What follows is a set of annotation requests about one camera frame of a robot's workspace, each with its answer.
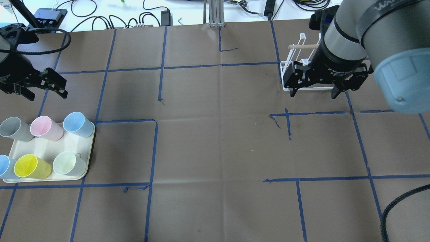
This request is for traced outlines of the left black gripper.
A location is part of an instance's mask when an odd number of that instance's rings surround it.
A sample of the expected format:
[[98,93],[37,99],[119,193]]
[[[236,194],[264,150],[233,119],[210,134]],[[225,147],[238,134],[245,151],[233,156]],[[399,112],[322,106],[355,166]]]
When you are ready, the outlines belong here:
[[35,93],[29,88],[49,89],[57,93],[61,98],[67,98],[67,81],[52,68],[38,71],[31,64],[26,55],[45,55],[60,52],[68,47],[65,43],[62,47],[49,51],[18,51],[17,47],[22,44],[37,43],[38,33],[68,32],[63,29],[30,29],[27,26],[4,26],[0,29],[1,34],[1,57],[0,57],[0,81],[1,91],[6,94],[15,93],[34,101]]

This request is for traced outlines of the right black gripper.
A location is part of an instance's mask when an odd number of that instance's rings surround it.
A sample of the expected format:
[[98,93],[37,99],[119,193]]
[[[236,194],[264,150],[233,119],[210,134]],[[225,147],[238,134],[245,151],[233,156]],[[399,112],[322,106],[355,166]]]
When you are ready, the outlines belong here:
[[284,89],[290,90],[290,97],[295,97],[299,89],[330,84],[331,99],[336,99],[342,92],[358,90],[373,71],[364,63],[364,57],[352,60],[338,57],[324,42],[314,48],[312,57],[284,62],[282,84]]

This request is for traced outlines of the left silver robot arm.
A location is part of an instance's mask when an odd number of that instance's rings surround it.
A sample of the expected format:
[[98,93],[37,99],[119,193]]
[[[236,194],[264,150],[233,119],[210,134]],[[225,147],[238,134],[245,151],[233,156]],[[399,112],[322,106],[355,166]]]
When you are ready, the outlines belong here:
[[[63,32],[67,38],[66,43],[49,51],[19,51],[21,44],[37,43],[38,33]],[[0,47],[0,87],[6,94],[21,95],[29,101],[34,101],[35,93],[30,88],[48,89],[62,98],[67,98],[67,81],[52,68],[43,71],[35,69],[26,55],[45,55],[60,52],[71,44],[71,35],[63,29],[30,29],[24,24],[10,24],[1,27]]]

